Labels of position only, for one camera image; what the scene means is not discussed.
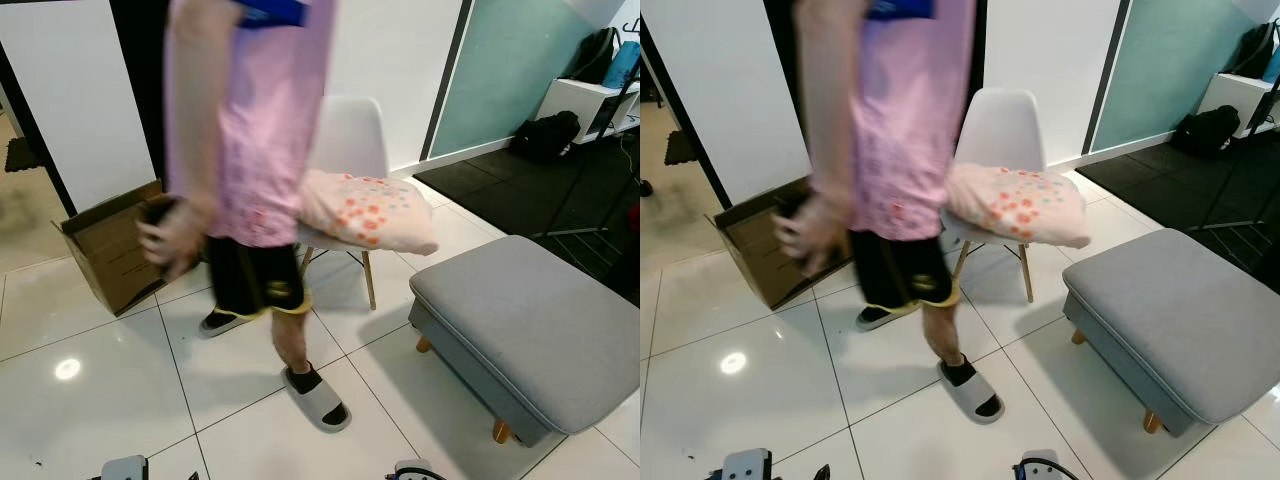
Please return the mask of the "person's right hand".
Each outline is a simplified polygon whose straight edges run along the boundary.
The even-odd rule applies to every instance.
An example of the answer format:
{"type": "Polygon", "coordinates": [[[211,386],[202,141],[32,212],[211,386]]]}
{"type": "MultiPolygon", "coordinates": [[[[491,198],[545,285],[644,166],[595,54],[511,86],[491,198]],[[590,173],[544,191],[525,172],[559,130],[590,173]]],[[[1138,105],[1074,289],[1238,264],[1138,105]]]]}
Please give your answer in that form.
{"type": "Polygon", "coordinates": [[[826,270],[836,252],[849,251],[847,219],[847,206],[812,193],[780,198],[778,212],[772,218],[780,251],[806,276],[826,270]]]}
{"type": "Polygon", "coordinates": [[[212,218],[214,207],[205,198],[150,200],[137,223],[143,256],[166,282],[178,279],[195,266],[212,218]]]}

